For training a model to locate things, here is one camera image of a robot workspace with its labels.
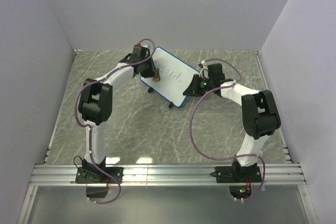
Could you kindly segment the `yellow black whiteboard eraser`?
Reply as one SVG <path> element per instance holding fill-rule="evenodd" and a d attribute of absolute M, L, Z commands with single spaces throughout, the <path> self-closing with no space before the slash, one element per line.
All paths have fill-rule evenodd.
<path fill-rule="evenodd" d="M 160 81 L 159 68 L 156 68 L 156 69 L 155 69 L 155 74 L 154 74 L 152 80 L 153 80 L 154 82 L 159 82 L 159 81 Z"/>

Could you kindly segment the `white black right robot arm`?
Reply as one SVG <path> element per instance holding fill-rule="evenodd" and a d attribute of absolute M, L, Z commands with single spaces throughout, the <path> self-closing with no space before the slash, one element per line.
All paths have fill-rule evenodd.
<path fill-rule="evenodd" d="M 257 161 L 265 142 L 280 128 L 281 119 L 271 91 L 258 91 L 237 83 L 233 79 L 202 78 L 193 75 L 183 95 L 200 97 L 202 101 L 210 93 L 227 98 L 242 109 L 245 137 L 238 153 L 232 158 L 230 170 L 220 172 L 221 177 L 234 182 L 245 182 L 260 176 Z"/>

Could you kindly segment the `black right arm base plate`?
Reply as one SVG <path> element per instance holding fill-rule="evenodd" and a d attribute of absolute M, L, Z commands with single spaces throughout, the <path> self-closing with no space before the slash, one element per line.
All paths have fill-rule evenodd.
<path fill-rule="evenodd" d="M 260 183 L 262 181 L 259 167 L 248 172 L 241 172 L 232 166 L 216 166 L 210 176 L 214 177 L 217 183 Z"/>

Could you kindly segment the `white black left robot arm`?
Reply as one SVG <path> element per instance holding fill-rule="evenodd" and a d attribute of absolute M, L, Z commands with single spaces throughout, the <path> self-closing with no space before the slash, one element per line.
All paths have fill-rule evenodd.
<path fill-rule="evenodd" d="M 134 76 L 157 77 L 152 55 L 131 53 L 97 79 L 86 79 L 75 100 L 75 120 L 86 130 L 86 153 L 81 169 L 94 183 L 112 177 L 106 168 L 105 124 L 112 114 L 113 92 Z"/>

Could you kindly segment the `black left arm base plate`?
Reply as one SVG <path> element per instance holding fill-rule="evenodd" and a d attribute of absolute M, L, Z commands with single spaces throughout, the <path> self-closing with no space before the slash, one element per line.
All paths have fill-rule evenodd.
<path fill-rule="evenodd" d="M 107 167 L 106 173 L 111 175 L 116 182 L 107 175 L 96 171 L 94 173 L 84 170 L 82 167 L 78 168 L 75 183 L 76 184 L 116 184 L 122 183 L 123 167 Z"/>

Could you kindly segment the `blue framed whiteboard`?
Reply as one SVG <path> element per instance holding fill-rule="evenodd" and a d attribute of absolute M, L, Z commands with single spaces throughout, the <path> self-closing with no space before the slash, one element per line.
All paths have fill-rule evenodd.
<path fill-rule="evenodd" d="M 144 77 L 140 77 L 140 80 L 174 106 L 182 107 L 186 99 L 183 92 L 199 71 L 161 47 L 156 47 L 152 59 L 159 69 L 160 80 L 155 82 L 152 78 Z"/>

